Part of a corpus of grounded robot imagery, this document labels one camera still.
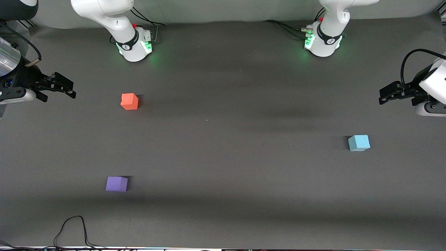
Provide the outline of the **orange foam block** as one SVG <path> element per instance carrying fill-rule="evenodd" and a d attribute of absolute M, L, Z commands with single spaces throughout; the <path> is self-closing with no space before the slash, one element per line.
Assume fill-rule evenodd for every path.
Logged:
<path fill-rule="evenodd" d="M 139 98 L 134 93 L 123 93 L 121 95 L 121 106 L 125 110 L 137 110 L 139 107 Z"/>

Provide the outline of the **purple foam block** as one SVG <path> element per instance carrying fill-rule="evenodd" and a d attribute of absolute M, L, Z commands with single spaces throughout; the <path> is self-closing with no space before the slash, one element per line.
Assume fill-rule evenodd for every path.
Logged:
<path fill-rule="evenodd" d="M 106 192 L 126 192 L 129 179 L 122 176 L 109 176 L 106 182 Z"/>

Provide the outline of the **light blue foam block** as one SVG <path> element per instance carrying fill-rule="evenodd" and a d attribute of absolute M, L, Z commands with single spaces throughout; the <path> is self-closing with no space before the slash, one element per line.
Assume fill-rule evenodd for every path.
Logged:
<path fill-rule="evenodd" d="M 353 135 L 348 139 L 349 150 L 354 151 L 365 151 L 370 149 L 370 142 L 368 135 Z"/>

